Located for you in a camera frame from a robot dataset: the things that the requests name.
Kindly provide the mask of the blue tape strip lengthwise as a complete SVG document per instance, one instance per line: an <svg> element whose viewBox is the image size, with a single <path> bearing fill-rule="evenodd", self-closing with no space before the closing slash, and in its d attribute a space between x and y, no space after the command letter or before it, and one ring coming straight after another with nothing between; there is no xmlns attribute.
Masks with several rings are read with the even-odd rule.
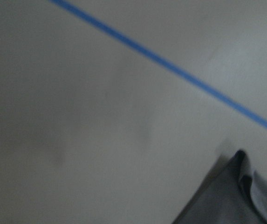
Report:
<svg viewBox="0 0 267 224"><path fill-rule="evenodd" d="M197 88L201 89L202 91L204 91L208 95L214 97L218 101L220 101L223 104L227 105L228 107L234 109L236 112L242 114L243 116L252 120L256 124L267 129L267 120L265 118L263 118L262 116L258 115L257 113L253 112L249 108L247 108L244 105L233 100L232 98L230 98L226 94L222 93L221 91L217 90L216 88L209 85L208 83L204 82L203 80L188 73L187 71L180 68L179 66L177 66L173 62L160 56L159 54L157 54L153 50L142 45L141 43L137 42L136 40L130 38L129 36L125 35L124 33L120 32L119 30L115 29L114 27L110 26L109 24L105 23L104 21L94 17L93 15L80 9L79 7L70 3L67 0L53 0L51 2L55 5L57 5L58 7L62 8L63 10L69 12L70 14L74 15L75 17L79 18L80 20L82 20L82 21L90 24L91 26L95 27L96 29L104 32L105 34L107 34L108 36L112 37L113 39L119 41L123 45L131 48L132 50L134 50L137 53L141 54L142 56L146 57L147 59L153 61L154 63L158 64L159 66L161 66L161 67L165 68L166 70L176 74L177 76L181 77L185 81L187 81L187 82L191 83L192 85L196 86Z"/></svg>

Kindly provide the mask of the brown t-shirt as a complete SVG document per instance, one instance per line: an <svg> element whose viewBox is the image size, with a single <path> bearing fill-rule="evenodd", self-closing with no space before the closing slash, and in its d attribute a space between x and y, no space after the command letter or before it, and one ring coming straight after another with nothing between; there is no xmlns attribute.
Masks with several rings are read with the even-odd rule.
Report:
<svg viewBox="0 0 267 224"><path fill-rule="evenodd" d="M175 224L267 224L267 180L238 150L204 182L174 220Z"/></svg>

